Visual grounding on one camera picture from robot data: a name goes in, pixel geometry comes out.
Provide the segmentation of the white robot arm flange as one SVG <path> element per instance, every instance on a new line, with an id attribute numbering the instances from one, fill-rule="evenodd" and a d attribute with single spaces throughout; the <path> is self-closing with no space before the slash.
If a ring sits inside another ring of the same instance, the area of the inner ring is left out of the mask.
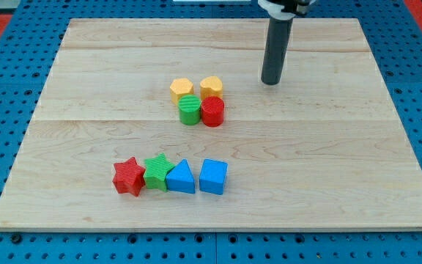
<path id="1" fill-rule="evenodd" d="M 257 4 L 271 18 L 288 21 L 296 16 L 305 16 L 317 0 L 258 0 Z"/>

